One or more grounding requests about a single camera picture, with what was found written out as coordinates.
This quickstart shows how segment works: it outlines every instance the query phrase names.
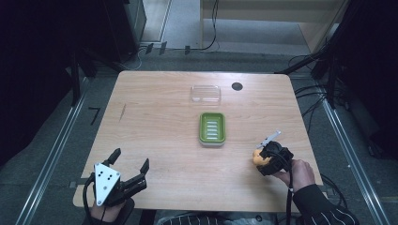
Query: human hand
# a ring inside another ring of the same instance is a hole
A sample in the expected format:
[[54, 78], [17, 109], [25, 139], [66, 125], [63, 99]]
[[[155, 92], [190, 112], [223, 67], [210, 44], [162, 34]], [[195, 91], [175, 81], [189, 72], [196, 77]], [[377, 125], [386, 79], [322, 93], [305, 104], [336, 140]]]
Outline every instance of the human hand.
[[[292, 159], [291, 171], [293, 172], [293, 192], [315, 184], [314, 171], [313, 168], [311, 168], [310, 163], [301, 159]], [[289, 172], [276, 172], [273, 176], [281, 179], [287, 186], [289, 186]]]
[[117, 216], [120, 213], [120, 210], [124, 207], [126, 201], [121, 204], [115, 205], [113, 207], [106, 207], [104, 205], [97, 206], [94, 202], [93, 207], [91, 209], [91, 217], [96, 218], [98, 220], [102, 220], [104, 222], [114, 222], [117, 219]]

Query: clear plastic container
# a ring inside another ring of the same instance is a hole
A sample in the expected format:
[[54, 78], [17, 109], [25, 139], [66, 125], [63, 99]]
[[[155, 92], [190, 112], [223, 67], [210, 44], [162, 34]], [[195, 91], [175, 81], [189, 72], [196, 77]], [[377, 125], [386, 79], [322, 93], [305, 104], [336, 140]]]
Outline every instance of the clear plastic container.
[[191, 102], [201, 105], [220, 105], [222, 90], [216, 85], [194, 85], [191, 88]]

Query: green soap dish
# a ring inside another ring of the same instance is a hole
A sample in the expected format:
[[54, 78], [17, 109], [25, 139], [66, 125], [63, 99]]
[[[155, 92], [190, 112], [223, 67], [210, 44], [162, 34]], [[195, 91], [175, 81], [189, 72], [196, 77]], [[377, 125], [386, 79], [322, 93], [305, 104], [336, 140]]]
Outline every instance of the green soap dish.
[[225, 142], [225, 117], [218, 112], [200, 116], [199, 141], [204, 146], [222, 146]]

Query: person's arm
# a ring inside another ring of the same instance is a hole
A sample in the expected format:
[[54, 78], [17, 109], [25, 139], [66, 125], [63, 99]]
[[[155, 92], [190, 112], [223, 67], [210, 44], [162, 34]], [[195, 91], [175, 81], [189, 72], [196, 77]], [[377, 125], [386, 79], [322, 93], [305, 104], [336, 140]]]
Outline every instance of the person's arm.
[[[90, 211], [91, 220], [94, 222], [94, 225], [116, 225], [117, 223], [115, 221], [119, 216], [120, 210], [125, 206], [125, 203], [126, 202], [123, 202], [119, 205], [106, 208], [103, 205], [97, 206], [93, 203], [93, 207]], [[88, 217], [85, 217], [83, 225], [90, 225]]]
[[[308, 162], [292, 160], [293, 202], [302, 214], [305, 224], [360, 224], [348, 209], [329, 202], [315, 184], [314, 172]], [[288, 172], [273, 174], [287, 185], [290, 182]]]

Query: wooden table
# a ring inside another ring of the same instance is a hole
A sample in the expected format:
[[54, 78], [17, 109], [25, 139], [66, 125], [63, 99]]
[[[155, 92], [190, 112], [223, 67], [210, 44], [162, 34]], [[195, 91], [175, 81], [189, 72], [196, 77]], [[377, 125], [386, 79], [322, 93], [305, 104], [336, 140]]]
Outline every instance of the wooden table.
[[[219, 0], [217, 19], [298, 23], [311, 53], [324, 44], [332, 26], [342, 19], [348, 0]], [[200, 0], [203, 19], [211, 19], [215, 0]]]
[[[241, 83], [235, 91], [232, 83]], [[193, 85], [218, 85], [220, 105], [190, 101]], [[199, 116], [223, 113], [222, 147], [199, 143]], [[93, 172], [116, 148], [112, 168], [125, 181], [139, 173], [146, 158], [147, 189], [133, 197], [137, 208], [240, 212], [283, 212], [287, 187], [253, 166], [255, 146], [279, 129], [275, 140], [295, 158], [310, 162], [322, 184], [289, 78], [279, 74], [124, 71], [119, 74], [85, 165]], [[83, 206], [82, 186], [73, 202]]]

